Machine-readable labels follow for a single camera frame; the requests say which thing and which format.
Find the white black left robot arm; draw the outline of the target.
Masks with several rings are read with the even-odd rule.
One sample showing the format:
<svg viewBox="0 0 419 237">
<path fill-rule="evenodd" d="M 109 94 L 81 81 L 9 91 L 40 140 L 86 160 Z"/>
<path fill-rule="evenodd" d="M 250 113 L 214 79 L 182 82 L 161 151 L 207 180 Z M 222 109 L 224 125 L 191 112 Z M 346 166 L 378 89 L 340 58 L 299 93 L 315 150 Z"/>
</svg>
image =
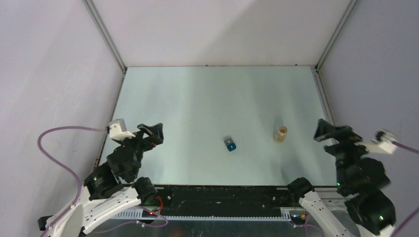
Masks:
<svg viewBox="0 0 419 237">
<path fill-rule="evenodd" d="M 45 135 L 59 130 L 80 129 L 106 132 L 118 146 L 84 180 L 59 162 L 42 146 Z M 123 119 L 111 121 L 106 128 L 63 126 L 43 132 L 37 140 L 39 150 L 68 171 L 76 180 L 75 198 L 60 211 L 38 219 L 42 237 L 84 237 L 116 214 L 132 207 L 152 205 L 157 190 L 147 177 L 139 177 L 142 159 L 164 142 L 163 124 L 139 124 L 136 132 L 127 130 Z"/>
</svg>

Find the teal and clear pill box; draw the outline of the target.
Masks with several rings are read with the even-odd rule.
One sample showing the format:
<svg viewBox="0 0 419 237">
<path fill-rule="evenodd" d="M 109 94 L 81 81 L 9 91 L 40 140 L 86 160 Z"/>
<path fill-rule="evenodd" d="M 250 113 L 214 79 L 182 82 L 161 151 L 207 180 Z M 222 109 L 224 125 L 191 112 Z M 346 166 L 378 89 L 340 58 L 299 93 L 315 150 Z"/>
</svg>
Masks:
<svg viewBox="0 0 419 237">
<path fill-rule="evenodd" d="M 226 148 L 229 152 L 232 152 L 232 151 L 236 150 L 236 148 L 237 148 L 236 143 L 233 141 L 233 139 L 231 137 L 226 138 L 224 140 L 224 144 L 225 144 L 225 146 L 226 146 Z"/>
</svg>

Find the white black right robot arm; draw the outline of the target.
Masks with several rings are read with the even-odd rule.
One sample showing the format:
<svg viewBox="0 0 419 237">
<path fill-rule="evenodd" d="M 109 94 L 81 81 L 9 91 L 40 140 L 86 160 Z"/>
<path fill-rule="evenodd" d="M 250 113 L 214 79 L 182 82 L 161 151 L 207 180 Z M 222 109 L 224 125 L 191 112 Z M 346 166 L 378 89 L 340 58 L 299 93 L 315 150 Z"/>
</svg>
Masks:
<svg viewBox="0 0 419 237">
<path fill-rule="evenodd" d="M 334 139 L 324 146 L 335 157 L 336 192 L 344 202 L 351 220 L 363 237 L 389 237 L 395 230 L 396 213 L 392 201 L 381 191 L 390 184 L 382 162 L 369 158 L 370 153 L 391 155 L 396 150 L 396 135 L 379 130 L 370 142 L 348 126 L 335 126 L 324 119 L 318 121 L 313 139 L 321 142 Z M 287 185 L 288 202 L 303 207 L 328 237 L 351 237 L 353 234 L 324 205 L 314 186 L 304 177 Z"/>
</svg>

